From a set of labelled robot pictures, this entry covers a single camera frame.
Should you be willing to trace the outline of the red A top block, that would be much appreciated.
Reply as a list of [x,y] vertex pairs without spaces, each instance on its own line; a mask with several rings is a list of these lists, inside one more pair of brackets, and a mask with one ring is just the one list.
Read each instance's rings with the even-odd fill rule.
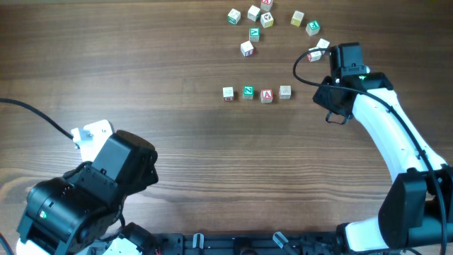
[[272,103],[273,102],[273,90],[272,89],[263,89],[260,92],[260,101],[262,103]]

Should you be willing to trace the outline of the snail picture wooden block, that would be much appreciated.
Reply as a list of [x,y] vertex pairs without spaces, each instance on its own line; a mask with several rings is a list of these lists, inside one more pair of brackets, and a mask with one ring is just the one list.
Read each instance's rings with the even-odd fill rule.
[[291,86],[280,86],[279,99],[291,99],[292,87]]

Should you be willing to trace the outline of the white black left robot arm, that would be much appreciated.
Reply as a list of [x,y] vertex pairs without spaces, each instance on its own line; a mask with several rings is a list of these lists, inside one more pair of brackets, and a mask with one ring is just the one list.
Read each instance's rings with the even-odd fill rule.
[[158,182],[154,145],[124,130],[113,133],[92,161],[41,181],[27,197],[17,232],[48,254],[76,254],[121,217],[128,196]]

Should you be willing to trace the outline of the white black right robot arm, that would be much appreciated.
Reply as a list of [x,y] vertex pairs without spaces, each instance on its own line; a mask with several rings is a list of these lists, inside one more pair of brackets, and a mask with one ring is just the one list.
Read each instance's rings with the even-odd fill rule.
[[452,242],[452,166],[436,154],[404,113],[393,85],[371,73],[357,43],[328,51],[331,74],[313,100],[368,131],[392,186],[376,217],[345,226],[350,251],[402,250]]

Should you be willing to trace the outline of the green Z top block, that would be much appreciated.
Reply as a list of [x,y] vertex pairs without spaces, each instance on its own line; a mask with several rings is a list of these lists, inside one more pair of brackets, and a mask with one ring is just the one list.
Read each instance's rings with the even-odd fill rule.
[[254,87],[253,86],[244,86],[242,93],[243,93],[243,99],[253,100]]

